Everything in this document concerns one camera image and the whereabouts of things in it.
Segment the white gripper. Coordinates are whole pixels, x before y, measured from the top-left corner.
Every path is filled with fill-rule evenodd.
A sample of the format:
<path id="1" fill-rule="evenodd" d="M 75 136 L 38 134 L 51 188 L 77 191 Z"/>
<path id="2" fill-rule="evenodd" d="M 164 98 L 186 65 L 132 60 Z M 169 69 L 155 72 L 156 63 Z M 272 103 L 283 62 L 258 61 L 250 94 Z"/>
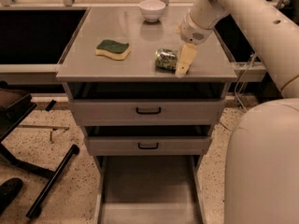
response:
<path id="1" fill-rule="evenodd" d="M 180 34 L 180 38 L 186 42 L 178 52 L 176 66 L 176 77 L 184 77 L 197 55 L 198 48 L 196 45 L 204 43 L 212 31 L 197 25 L 192 20 L 190 12 L 187 12 L 181 23 L 176 27 L 175 33 Z"/>

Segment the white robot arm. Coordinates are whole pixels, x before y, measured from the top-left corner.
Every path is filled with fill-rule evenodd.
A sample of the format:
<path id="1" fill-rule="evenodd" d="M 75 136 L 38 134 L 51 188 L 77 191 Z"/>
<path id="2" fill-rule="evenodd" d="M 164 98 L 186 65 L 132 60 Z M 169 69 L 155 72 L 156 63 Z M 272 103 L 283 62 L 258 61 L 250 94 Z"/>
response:
<path id="1" fill-rule="evenodd" d="M 265 0 L 195 0 L 179 26 L 176 74 L 189 70 L 198 32 L 231 16 L 266 70 L 273 100 L 246 112 L 226 153 L 224 224 L 299 224 L 299 27 Z"/>

